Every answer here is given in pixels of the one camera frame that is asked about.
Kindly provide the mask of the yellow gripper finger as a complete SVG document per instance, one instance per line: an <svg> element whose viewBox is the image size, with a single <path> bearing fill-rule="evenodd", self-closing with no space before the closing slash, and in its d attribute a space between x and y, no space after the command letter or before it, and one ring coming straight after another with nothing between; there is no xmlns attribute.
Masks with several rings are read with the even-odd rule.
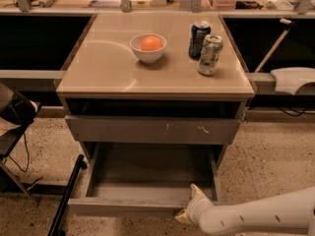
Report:
<svg viewBox="0 0 315 236"><path fill-rule="evenodd" d="M196 197L205 197L205 193L195 184L191 184L191 197L196 198Z"/></svg>
<svg viewBox="0 0 315 236"><path fill-rule="evenodd" d="M187 212L185 209L182 209L180 212L178 212L175 216L174 216L175 220L178 221L179 223L183 223L183 224L190 224L191 221L189 220L188 216L187 216Z"/></svg>

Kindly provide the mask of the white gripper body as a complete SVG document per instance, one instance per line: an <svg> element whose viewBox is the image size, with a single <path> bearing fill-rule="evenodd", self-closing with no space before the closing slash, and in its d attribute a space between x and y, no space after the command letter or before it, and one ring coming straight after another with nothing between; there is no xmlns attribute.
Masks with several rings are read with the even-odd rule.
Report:
<svg viewBox="0 0 315 236"><path fill-rule="evenodd" d="M186 208L187 217L191 222L198 225L201 215L213 206L214 204L206 196L197 195L188 203Z"/></svg>

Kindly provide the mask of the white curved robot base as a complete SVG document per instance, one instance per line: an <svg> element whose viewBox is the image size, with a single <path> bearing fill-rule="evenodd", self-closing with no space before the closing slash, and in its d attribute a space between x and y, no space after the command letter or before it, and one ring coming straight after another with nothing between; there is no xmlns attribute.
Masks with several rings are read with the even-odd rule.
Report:
<svg viewBox="0 0 315 236"><path fill-rule="evenodd" d="M295 95L307 84L315 83L315 69L306 67L288 67L271 72L274 77L275 91Z"/></svg>

